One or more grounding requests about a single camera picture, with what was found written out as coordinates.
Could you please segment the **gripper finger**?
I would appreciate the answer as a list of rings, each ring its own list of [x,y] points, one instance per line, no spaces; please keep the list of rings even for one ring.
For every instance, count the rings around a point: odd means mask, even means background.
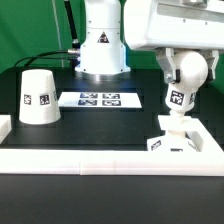
[[[206,81],[211,82],[216,78],[215,69],[219,61],[219,51],[218,50],[205,50],[202,52],[208,65],[208,76]]]
[[[155,51],[156,60],[164,73],[166,84],[180,82],[180,70],[174,62],[175,51],[173,48],[157,48]]]

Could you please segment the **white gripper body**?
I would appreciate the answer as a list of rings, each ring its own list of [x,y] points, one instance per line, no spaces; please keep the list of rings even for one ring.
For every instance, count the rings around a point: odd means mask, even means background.
[[[124,35],[132,50],[224,50],[224,1],[127,0]]]

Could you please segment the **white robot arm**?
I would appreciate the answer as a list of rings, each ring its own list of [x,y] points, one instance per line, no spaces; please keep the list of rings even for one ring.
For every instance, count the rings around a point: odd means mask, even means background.
[[[210,78],[224,53],[224,0],[84,0],[86,40],[77,70],[111,77],[129,69],[125,49],[154,51],[164,81],[180,81],[174,55],[201,53]]]

